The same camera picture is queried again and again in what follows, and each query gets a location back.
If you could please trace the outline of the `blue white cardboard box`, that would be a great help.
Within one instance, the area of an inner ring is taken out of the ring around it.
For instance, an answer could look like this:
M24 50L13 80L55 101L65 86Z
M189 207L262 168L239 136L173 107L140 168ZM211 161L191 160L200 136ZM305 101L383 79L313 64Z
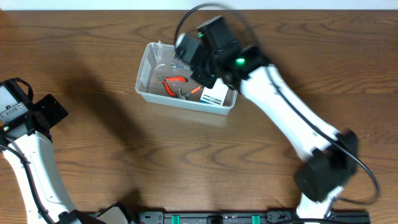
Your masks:
M213 88L204 87L200 97L201 103L222 106L228 93L228 86L221 78L217 79Z

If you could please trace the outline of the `black handled small hammer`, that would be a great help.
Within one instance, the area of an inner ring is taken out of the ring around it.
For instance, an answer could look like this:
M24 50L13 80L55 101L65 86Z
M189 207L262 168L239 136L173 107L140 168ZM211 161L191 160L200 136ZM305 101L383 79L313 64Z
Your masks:
M199 86L197 86L196 88L190 90L190 91L187 92L187 93L182 93L182 89L180 88L180 89L179 89L179 92L178 92L178 97L179 97L180 99L186 100L189 96L191 96L191 95L193 95L194 93L200 91L202 88L203 88L203 85L199 85Z

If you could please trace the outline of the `red handled pliers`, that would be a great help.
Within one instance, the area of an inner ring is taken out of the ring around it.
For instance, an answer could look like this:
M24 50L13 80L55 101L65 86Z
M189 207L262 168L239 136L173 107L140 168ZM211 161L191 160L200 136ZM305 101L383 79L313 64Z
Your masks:
M167 94L172 98L177 98L178 95L171 89L169 82L180 82L180 83L188 82L188 79L183 76L164 77L162 75L158 75L157 78L161 82L161 84L163 84Z

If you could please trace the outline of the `clear plastic container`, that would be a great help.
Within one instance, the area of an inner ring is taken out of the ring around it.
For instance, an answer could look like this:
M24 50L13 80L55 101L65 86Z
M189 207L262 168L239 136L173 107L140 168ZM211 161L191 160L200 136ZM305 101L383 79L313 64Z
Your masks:
M187 83L169 82L171 89L177 95L180 88L182 89L182 93L187 93L199 86L197 82L190 78L192 74L191 70L172 68L172 62L183 64L177 59L174 59L173 45L167 45L161 42L151 42L147 44L137 74L135 89L138 94L151 103L222 115L229 114L235 105L238 95L238 92L230 89L228 90L222 106L201 103L200 97L204 88L189 96L186 100L169 96L163 84L158 80L158 75L164 77L183 76L188 79Z

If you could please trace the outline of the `black yellow screwdriver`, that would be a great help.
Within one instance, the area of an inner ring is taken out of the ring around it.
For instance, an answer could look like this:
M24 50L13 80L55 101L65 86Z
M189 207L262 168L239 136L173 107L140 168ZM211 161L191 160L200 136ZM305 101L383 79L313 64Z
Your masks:
M200 49L200 41L196 37L186 33L180 34L175 43L176 57L188 65L193 65L195 63Z

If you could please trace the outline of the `silver combination wrench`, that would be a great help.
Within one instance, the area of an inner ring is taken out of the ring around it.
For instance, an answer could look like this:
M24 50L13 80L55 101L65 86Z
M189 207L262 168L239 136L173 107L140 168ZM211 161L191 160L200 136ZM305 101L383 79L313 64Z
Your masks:
M183 64L179 64L179 63L175 63L175 62L171 63L171 67L172 68L176 68L176 69L190 70L190 66L189 65L183 65Z

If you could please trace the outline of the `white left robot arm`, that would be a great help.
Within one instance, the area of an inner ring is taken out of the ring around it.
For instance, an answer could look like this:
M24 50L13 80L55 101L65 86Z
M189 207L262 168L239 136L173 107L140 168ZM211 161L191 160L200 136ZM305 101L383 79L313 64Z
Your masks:
M34 103L25 84L20 78L1 82L1 153L16 175L28 223L99 223L77 210L57 169L50 129L66 109L51 94Z

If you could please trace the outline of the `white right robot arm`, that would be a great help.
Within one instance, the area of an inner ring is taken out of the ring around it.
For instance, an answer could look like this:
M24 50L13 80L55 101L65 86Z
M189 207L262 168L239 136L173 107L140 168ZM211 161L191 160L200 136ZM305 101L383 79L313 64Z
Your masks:
M303 166L294 181L301 192L295 222L323 223L358 169L358 138L341 133L317 116L286 84L260 46L243 47L223 17L180 34L175 53L192 69L192 79L214 88L218 80L258 106L295 149Z

